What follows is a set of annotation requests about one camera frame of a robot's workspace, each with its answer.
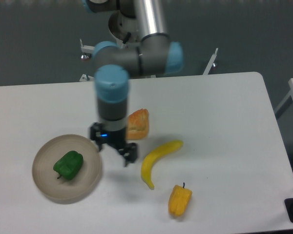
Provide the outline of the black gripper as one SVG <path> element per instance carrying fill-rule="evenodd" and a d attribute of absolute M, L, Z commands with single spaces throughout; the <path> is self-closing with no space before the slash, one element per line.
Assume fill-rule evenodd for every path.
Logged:
<path fill-rule="evenodd" d="M 94 122 L 89 128 L 89 138 L 96 143 L 99 152 L 104 144 L 114 148 L 124 158 L 124 167 L 135 163 L 138 158 L 138 145 L 126 143 L 126 128 L 109 131 L 102 123 Z"/>

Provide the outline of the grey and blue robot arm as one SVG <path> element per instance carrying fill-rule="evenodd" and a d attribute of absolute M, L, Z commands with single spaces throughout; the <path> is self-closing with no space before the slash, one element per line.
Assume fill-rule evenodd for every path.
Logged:
<path fill-rule="evenodd" d="M 129 79 L 179 72 L 184 66 L 183 49 L 169 37 L 159 0 L 85 0 L 83 4 L 93 13 L 118 10 L 138 22 L 138 45 L 121 48 L 102 41 L 94 47 L 99 122 L 89 129 L 90 139 L 99 148 L 107 144 L 125 164 L 134 163 L 138 146 L 126 140 Z"/>

